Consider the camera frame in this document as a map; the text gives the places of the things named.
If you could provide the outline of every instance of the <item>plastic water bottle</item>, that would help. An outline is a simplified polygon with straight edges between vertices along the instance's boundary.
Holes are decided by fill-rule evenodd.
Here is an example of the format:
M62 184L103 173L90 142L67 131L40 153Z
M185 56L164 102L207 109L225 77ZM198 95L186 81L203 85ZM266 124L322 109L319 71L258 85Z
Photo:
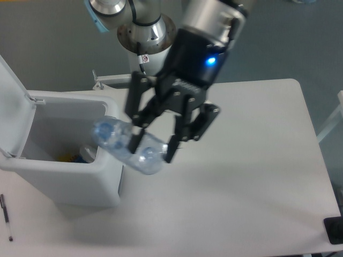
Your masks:
M162 169L163 155L167 151L167 145L146 132L136 153L132 154L127 149L132 135L131 128L130 123L104 116L95 122L92 137L101 148L111 153L118 160L143 174L155 174Z

